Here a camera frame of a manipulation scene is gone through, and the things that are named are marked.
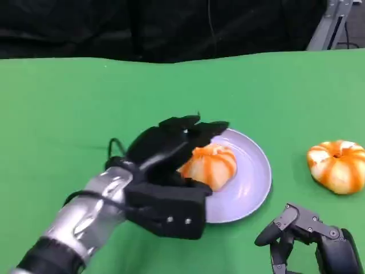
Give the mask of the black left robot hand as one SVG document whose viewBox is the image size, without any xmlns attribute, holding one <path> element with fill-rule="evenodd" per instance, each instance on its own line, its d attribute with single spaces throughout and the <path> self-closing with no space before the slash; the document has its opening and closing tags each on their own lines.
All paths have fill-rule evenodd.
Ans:
<svg viewBox="0 0 365 274">
<path fill-rule="evenodd" d="M 203 148 L 221 135 L 229 122 L 201 122 L 199 115 L 171 117 L 143 131 L 128 148 L 112 138 L 108 145 L 105 167 L 126 168 L 133 174 L 134 182 L 125 189 L 131 198 L 147 191 L 190 191 L 206 197 L 212 188 L 201 179 L 184 178 L 181 168 L 192 157 L 196 148 Z"/>
</svg>

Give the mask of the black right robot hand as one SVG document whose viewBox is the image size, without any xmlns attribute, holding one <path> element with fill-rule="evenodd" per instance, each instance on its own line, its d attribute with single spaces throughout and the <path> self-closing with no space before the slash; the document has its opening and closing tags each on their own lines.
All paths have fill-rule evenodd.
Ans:
<svg viewBox="0 0 365 274">
<path fill-rule="evenodd" d="M 345 228 L 327 225 L 319 215 L 294 203 L 257 236 L 258 247 L 270 246 L 273 273 L 292 273 L 287 260 L 294 242 L 317 245 L 315 257 L 320 273 L 364 273 L 352 234 Z"/>
</svg>

